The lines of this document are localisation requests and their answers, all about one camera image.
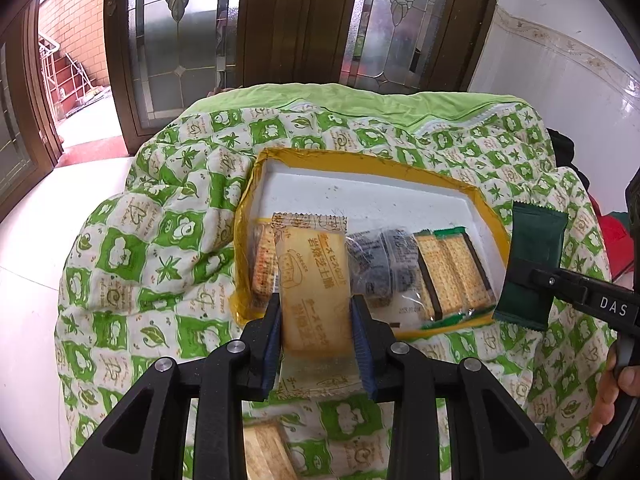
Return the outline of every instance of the silver screw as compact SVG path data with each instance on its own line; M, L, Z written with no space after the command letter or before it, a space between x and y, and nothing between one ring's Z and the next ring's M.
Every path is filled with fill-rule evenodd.
M226 345L227 351L231 352L232 354L239 354L240 352L244 352L245 348L246 345L239 339L229 341L229 343Z
M396 341L391 345L391 351L394 354L404 355L409 353L409 345L407 343L403 343L402 341Z
M174 362L171 361L171 359L169 359L168 357L161 357L158 359L158 361L154 363L154 368L159 372L165 372L169 368L171 368L173 365L174 365Z
M470 357L469 359L465 359L465 368L470 372L479 372L480 368L482 368L482 363L478 361L478 359Z

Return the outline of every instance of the patterned fabric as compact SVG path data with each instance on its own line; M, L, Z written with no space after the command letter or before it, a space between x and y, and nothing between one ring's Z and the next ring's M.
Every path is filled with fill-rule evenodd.
M228 303L234 211L255 155L268 146L367 153L448 174L478 186L508 232L514 200L567 211L562 264L608 278L591 203L573 171L555 168L541 118L522 102L483 110L464 121L426 116L408 131L295 102L183 116L145 143L125 191L85 222L60 283L56 356L72 452L156 358L204 357L239 336ZM612 338L601 322L556 302L545 334L493 323L411 343L450 362L480 358L545 423L545 436L578 476ZM342 480L385 478L392 412L365 394L311 400L274 391L267 402L244 404L247 420L280 418L300 475ZM450 478L442 400L438 412L441 472ZM185 478L193 431L191 417Z

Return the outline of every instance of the brick wall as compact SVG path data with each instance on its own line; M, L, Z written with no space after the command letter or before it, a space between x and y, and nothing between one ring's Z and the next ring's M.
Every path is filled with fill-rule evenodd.
M45 0L38 30L57 41L63 52L80 60L94 84L108 85L102 27L103 0Z

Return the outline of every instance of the white wall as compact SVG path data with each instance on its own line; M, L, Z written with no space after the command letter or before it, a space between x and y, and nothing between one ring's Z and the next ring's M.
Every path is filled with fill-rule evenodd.
M498 0L513 16L581 41L640 78L640 64L599 0Z
M599 0L498 0L469 91L521 97L569 136L574 164L607 213L626 210L625 187L640 165L639 79L638 60Z

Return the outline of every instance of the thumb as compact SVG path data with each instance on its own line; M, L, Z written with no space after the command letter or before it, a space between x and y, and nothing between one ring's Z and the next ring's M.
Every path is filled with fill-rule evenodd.
M640 397L640 366L629 366L622 370L618 386L627 395Z

